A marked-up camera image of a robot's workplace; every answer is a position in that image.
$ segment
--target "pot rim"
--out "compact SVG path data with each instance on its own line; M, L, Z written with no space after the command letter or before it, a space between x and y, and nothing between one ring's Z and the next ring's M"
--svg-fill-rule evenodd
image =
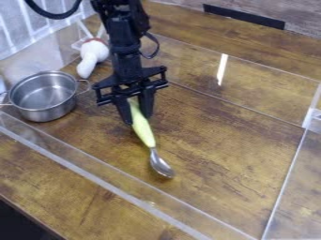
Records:
M22 83L25 83L26 81L34 79L35 77L47 75L47 74L57 74L57 75L65 75L67 76L75 83L75 89L73 90L73 94L70 95L70 97L61 103L50 106L49 108L43 108L43 109L29 109L29 108L23 108L22 106L19 106L18 104L15 104L15 102L13 101L13 95L14 95L14 90L18 89L19 85ZM21 80L13 87L13 89L10 90L10 103L13 104L13 106L15 106L19 110L25 110L25 111L30 111L30 112L39 112L39 111L47 111L50 109L54 109L59 106L62 106L65 103L67 103L77 94L77 89L78 89L78 81L75 80L74 76L70 75L69 73L63 72L63 71L57 71L57 70L49 70L49 71L41 71L37 74L30 75L29 77L26 77L23 80Z

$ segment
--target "white toy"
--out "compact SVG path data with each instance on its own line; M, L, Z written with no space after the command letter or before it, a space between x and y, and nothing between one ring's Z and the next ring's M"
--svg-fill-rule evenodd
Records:
M104 62L110 55L110 49L100 37L89 39L82 45L81 56L83 58L82 62L77 66L78 75L87 79L91 75L96 65Z

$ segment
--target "cooking pot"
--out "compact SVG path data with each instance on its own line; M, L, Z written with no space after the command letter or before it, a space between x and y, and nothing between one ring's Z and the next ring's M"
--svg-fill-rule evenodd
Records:
M77 93L79 81L89 84L86 91ZM49 122L73 111L77 96L90 91L87 80L77 81L62 71L45 71L23 79L10 90L10 103L23 117L33 122Z

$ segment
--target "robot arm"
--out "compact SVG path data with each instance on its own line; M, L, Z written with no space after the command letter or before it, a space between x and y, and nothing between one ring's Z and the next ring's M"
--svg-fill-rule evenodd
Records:
M77 0L73 9L62 14L49 13L34 4L33 0L26 1L41 15L62 19L62 17L69 17L75 12L82 0ZM142 67L141 56L153 58L158 53L160 44L157 38L149 33L152 29L150 17L145 12L141 0L90 1L110 34L110 56L114 71L109 78L93 85L97 104L102 106L113 103L117 106L124 122L132 125L129 98L138 97L142 114L150 118L153 115L154 94L157 90L169 86L166 80L168 68L164 66ZM140 51L144 36L157 43L157 50L150 56L146 56ZM160 77L153 81L152 77L157 75ZM110 92L104 94L102 90L106 88L110 89Z

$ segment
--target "pot handle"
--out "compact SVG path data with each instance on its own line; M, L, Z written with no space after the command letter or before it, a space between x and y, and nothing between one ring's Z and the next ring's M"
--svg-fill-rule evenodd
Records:
M85 82L87 84L87 89L85 91L82 91L81 93L75 94L77 96L87 93L91 90L91 83L89 80L81 79L81 80L78 80L78 82Z
M13 106L13 103L9 101L7 103L0 103L0 107L2 106Z

